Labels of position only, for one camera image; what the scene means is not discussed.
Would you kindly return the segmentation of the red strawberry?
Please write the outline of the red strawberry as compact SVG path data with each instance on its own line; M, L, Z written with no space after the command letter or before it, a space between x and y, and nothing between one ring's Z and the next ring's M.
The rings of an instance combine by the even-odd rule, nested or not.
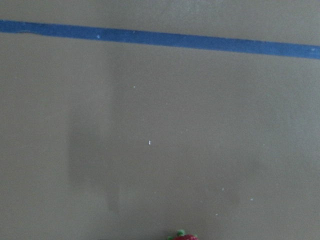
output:
M167 240L199 240L197 235L187 234L183 229L179 229L175 236L168 236Z

